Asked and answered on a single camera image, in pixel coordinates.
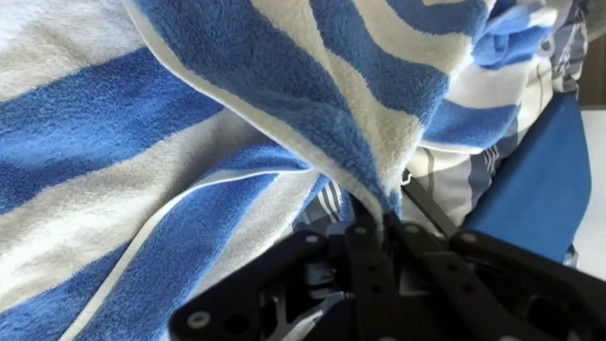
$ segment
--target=blue and white striped towel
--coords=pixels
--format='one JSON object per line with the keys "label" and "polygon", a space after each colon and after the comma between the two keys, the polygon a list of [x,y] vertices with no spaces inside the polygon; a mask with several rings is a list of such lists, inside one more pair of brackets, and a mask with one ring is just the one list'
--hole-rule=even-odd
{"label": "blue and white striped towel", "polygon": [[234,231],[227,249],[262,252],[329,178],[378,223],[400,213],[415,147],[501,137],[555,19],[514,0],[124,7],[0,13],[2,340],[165,337],[241,265],[219,257]]}

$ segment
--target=white surface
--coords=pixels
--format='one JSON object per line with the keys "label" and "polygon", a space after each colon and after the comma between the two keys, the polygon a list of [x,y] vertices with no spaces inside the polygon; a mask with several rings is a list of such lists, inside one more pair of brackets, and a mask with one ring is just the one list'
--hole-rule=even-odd
{"label": "white surface", "polygon": [[579,269],[606,280],[606,110],[583,111],[591,164],[591,198],[574,238]]}

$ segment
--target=fabric pile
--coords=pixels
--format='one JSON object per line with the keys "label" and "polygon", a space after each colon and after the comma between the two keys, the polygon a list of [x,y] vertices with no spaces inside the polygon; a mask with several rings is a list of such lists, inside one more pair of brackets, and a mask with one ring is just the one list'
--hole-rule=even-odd
{"label": "fabric pile", "polygon": [[329,182],[335,207],[351,193],[378,225],[413,218],[399,187],[419,154],[476,155],[546,105],[531,75],[551,72],[558,11],[32,0],[0,16],[0,339],[151,340]]}

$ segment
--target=fleece blanket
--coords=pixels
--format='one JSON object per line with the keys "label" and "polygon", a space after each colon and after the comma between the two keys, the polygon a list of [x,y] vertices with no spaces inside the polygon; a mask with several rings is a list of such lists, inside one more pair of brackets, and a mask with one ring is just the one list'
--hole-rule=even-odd
{"label": "fleece blanket", "polygon": [[514,0],[9,1],[0,339],[166,337],[241,265],[228,240],[254,257],[330,180],[379,226],[405,218],[414,150],[500,139],[556,17]]}

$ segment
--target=striped towel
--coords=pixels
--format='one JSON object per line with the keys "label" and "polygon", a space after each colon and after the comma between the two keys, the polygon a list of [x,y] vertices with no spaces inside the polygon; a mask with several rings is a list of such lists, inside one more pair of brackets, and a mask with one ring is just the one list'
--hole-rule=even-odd
{"label": "striped towel", "polygon": [[500,139],[555,17],[514,0],[9,0],[0,339],[163,338],[242,264],[228,251],[262,252],[329,179],[378,224],[405,216],[415,148]]}

